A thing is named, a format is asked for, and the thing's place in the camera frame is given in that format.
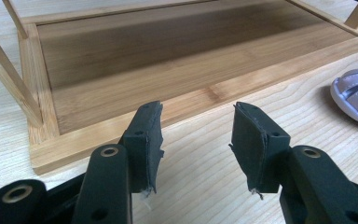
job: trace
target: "table surface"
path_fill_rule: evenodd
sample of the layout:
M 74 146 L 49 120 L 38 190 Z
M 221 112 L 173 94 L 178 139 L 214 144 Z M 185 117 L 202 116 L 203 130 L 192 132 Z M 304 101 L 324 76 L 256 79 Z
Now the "table surface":
M 13 1 L 21 16 L 113 6 L 124 1 Z M 345 20 L 355 7 L 351 0 L 311 1 Z M 18 71 L 20 54 L 14 23 L 0 2 L 0 44 Z M 290 135 L 292 146 L 325 150 L 346 176 L 358 183 L 358 123 L 337 108 L 328 86 L 345 69 L 307 73 L 256 92 L 239 101 L 261 107 Z M 158 171 L 158 194 L 133 197 L 136 223 L 282 223 L 278 195 L 264 201 L 247 190 L 246 176 L 227 146 L 233 104 L 221 105 L 163 130 L 166 151 Z M 88 159 L 45 175 L 33 173 L 28 155 L 24 115 L 0 83 L 0 188 L 23 178 L 43 180 L 50 189 L 85 172 Z

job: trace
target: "clamp jaw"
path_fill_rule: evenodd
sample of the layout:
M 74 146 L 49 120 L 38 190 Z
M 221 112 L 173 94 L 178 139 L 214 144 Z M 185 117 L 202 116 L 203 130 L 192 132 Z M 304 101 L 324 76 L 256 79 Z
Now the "clamp jaw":
M 118 144 L 95 149 L 87 172 L 46 190 L 39 180 L 0 189 L 0 223 L 132 223 L 131 194 L 156 192 L 162 105 L 142 105 Z
M 235 105 L 232 151 L 251 192 L 277 193 L 287 223 L 358 223 L 358 185 L 316 147 L 290 135 L 260 108 Z

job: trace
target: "wooden tray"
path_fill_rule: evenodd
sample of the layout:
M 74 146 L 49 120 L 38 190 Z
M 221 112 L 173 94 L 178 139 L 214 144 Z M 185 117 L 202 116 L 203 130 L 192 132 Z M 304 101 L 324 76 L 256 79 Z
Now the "wooden tray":
M 358 52 L 358 31 L 297 1 L 171 1 L 24 19 L 23 79 L 43 174 L 116 142 L 141 104 L 168 126 Z

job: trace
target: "light wooden table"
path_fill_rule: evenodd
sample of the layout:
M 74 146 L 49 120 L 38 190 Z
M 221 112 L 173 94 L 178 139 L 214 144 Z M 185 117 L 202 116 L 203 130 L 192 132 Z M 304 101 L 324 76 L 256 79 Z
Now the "light wooden table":
M 24 16 L 64 8 L 36 1 L 14 2 Z M 75 7 L 89 6 L 86 1 L 78 2 Z M 95 2 L 92 2 L 94 6 L 106 4 Z M 352 1 L 329 1 L 325 5 L 323 1 L 309 2 L 337 13 L 338 18 L 354 8 Z M 20 71 L 16 38 L 14 24 L 0 3 L 0 44 Z M 307 144 L 325 150 L 347 177 L 358 183 L 358 123 L 337 108 L 328 91 L 334 77 L 355 67 L 358 67 L 358 55 L 239 100 L 265 110 L 292 135 L 292 146 Z M 163 130 L 166 153 L 158 171 L 158 194 L 148 199 L 152 211 L 134 196 L 136 223 L 284 222 L 278 195 L 266 195 L 265 201 L 252 196 L 247 190 L 246 177 L 227 146 L 234 103 Z M 0 187 L 18 179 L 38 178 L 52 188 L 83 173 L 87 162 L 85 159 L 36 176 L 29 164 L 25 117 L 0 83 Z

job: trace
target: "tray border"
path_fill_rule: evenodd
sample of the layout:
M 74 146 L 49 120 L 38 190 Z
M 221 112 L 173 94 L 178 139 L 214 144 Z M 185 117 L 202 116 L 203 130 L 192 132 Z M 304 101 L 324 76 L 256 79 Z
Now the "tray border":
M 173 0 L 170 1 L 169 4 L 164 5 L 159 3 L 162 1 L 157 1 L 153 4 L 136 4 L 125 7 L 110 7 L 69 14 L 61 13 L 24 18 L 22 21 L 25 23 L 24 27 L 29 37 L 23 39 L 19 35 L 22 75 L 25 84 L 39 103 L 44 121 L 41 128 L 36 128 L 31 123 L 28 125 L 30 135 L 30 160 L 35 173 L 42 175 L 71 162 L 88 157 L 92 150 L 100 145 L 116 142 L 134 115 L 134 112 L 130 112 L 70 133 L 60 134 L 48 83 L 45 60 L 37 32 L 37 25 L 209 1 L 215 0 L 189 0 L 185 2 L 183 0 Z M 310 12 L 314 16 L 334 24 L 346 32 L 358 36 L 358 30 L 352 29 L 342 21 L 335 19 L 315 7 L 311 7 L 298 0 L 286 1 Z M 358 53 L 358 37 L 283 63 L 274 64 L 270 67 L 214 84 L 205 89 L 172 98 L 162 102 L 164 104 L 164 113 L 161 118 L 162 126 L 167 127 L 180 120 L 190 118 L 224 103 L 233 101 L 238 97 L 259 91 L 330 63 L 343 60 L 355 53 Z M 265 78 L 265 74 L 277 71 L 277 69 L 281 69 L 284 72 L 280 73 L 274 80 L 267 80 Z M 249 83 L 248 76 L 253 77 L 252 83 Z M 244 80 L 247 81 L 247 88 L 244 88 L 240 84 L 243 83 Z

